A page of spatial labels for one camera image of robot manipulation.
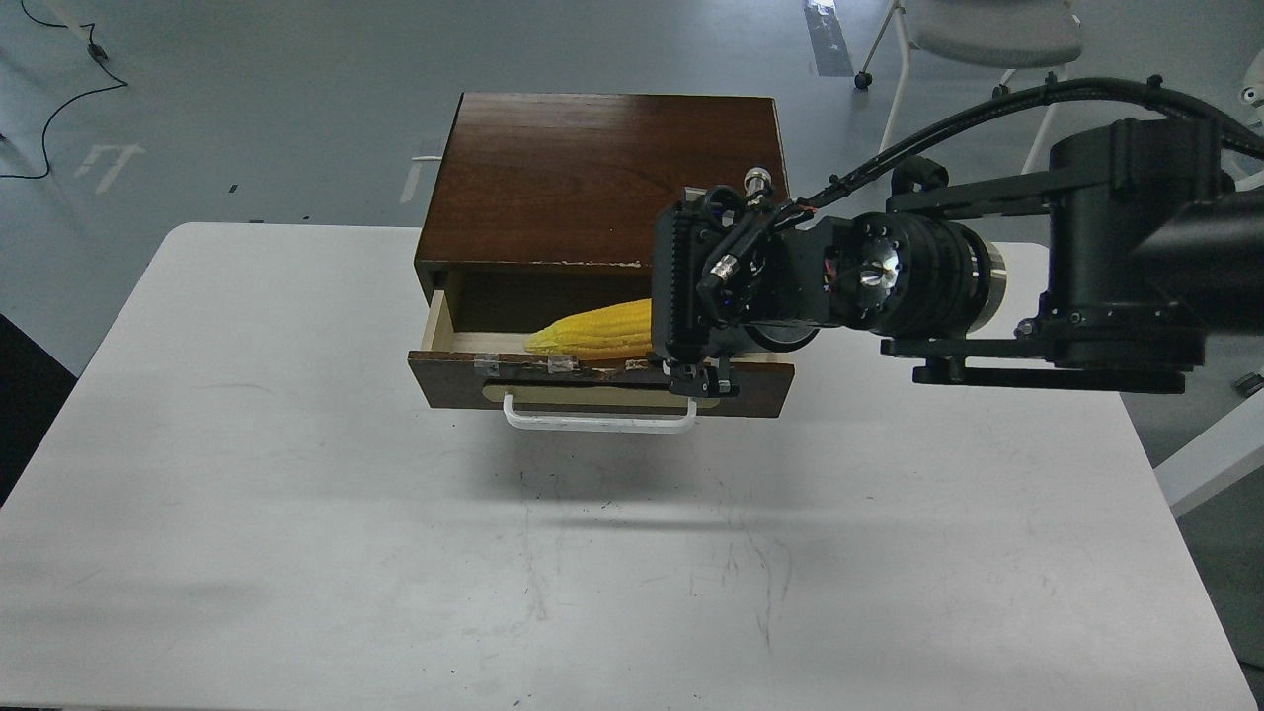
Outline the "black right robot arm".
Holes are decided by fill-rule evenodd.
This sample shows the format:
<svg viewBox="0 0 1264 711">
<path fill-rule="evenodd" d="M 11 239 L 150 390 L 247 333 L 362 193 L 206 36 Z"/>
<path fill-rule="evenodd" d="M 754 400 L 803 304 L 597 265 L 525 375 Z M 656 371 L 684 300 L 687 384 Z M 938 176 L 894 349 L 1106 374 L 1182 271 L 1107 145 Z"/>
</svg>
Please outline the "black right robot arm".
<svg viewBox="0 0 1264 711">
<path fill-rule="evenodd" d="M 1152 111 L 1057 140 L 1047 171 L 954 185 L 925 157 L 1069 101 Z M 655 226 L 650 357 L 669 392 L 739 396 L 731 361 L 824 329 L 916 358 L 913 382 L 1182 393 L 1213 333 L 1261 330 L 1261 135 L 1159 76 L 1050 80 L 897 140 L 811 197 L 689 189 Z"/>
</svg>

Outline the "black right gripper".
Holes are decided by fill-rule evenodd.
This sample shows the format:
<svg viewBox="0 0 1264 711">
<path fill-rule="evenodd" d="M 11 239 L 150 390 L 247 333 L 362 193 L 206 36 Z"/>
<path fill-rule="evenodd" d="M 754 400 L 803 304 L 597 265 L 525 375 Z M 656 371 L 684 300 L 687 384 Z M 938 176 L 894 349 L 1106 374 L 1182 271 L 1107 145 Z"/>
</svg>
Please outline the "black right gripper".
<svg viewBox="0 0 1264 711">
<path fill-rule="evenodd" d="M 836 315 L 841 221 L 784 211 L 766 168 L 739 189 L 685 189 L 655 225 L 651 352 L 667 390 L 704 396 L 704 366 L 715 358 L 713 396 L 739 395 L 731 356 L 800 350 Z"/>
</svg>

